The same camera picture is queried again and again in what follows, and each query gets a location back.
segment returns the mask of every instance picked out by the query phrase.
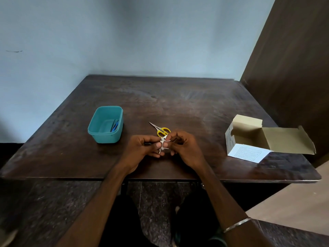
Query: bangle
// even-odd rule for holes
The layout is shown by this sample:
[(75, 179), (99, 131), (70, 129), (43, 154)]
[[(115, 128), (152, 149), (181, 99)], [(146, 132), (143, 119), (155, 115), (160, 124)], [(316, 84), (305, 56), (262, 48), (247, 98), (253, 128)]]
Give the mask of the bangle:
[(226, 230), (223, 231), (223, 233), (226, 233), (232, 229), (234, 229), (235, 227), (244, 224), (245, 222), (248, 222), (249, 220), (251, 220), (251, 218), (246, 218), (244, 220), (241, 220), (240, 222), (237, 222), (236, 224), (233, 224), (232, 226), (230, 226), (229, 228), (227, 228)]

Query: wooden panel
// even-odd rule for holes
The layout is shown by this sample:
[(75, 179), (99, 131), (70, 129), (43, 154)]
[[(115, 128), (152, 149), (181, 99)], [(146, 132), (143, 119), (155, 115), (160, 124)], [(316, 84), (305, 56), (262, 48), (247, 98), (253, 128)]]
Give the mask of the wooden panel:
[[(97, 144), (87, 133), (100, 106), (123, 108), (116, 144)], [(195, 134), (220, 179), (232, 182), (315, 182), (320, 175), (301, 154), (271, 153), (256, 164), (226, 154), (225, 131), (236, 114), (276, 126), (238, 81), (191, 78), (88, 76), (6, 163), (6, 178), (99, 178), (117, 162), (133, 134), (153, 134), (149, 121)], [(131, 179), (196, 179), (178, 157), (146, 157)]]
[(257, 204), (249, 217), (305, 231), (329, 235), (329, 162), (317, 168), (316, 184), (291, 184)]
[(329, 152), (329, 0), (276, 0), (242, 83), (279, 126)]

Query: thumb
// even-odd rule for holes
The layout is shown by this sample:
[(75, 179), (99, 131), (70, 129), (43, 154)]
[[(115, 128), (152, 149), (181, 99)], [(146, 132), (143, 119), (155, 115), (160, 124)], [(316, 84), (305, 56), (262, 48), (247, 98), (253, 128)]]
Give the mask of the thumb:
[(182, 145), (176, 144), (174, 142), (166, 142), (168, 144), (168, 148), (170, 150), (174, 150), (176, 152), (180, 152)]
[(149, 145), (149, 146), (145, 146), (145, 154), (154, 152), (154, 151), (160, 149), (161, 146), (162, 146), (162, 144), (160, 142), (154, 143), (154, 144)]

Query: person's right hand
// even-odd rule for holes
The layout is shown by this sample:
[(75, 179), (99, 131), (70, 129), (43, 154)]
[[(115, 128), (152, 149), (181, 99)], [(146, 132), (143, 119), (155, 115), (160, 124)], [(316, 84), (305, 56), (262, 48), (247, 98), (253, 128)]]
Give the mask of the person's right hand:
[(169, 133), (163, 146), (171, 150), (171, 155), (178, 153), (185, 164), (198, 171), (206, 164), (203, 153), (196, 142), (194, 135), (181, 130)]

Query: person's left arm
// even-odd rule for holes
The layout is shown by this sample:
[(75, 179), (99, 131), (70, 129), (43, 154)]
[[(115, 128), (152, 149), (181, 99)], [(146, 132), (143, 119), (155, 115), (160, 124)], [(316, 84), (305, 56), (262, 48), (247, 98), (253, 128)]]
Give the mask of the person's left arm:
[[(158, 154), (161, 147), (160, 139), (151, 135), (134, 135), (130, 138), (119, 163), (110, 170), (96, 194), (56, 246), (98, 246), (109, 212), (124, 178), (136, 170), (145, 155), (156, 158), (164, 155), (163, 152)], [(144, 145), (145, 142), (154, 142), (154, 144)]]

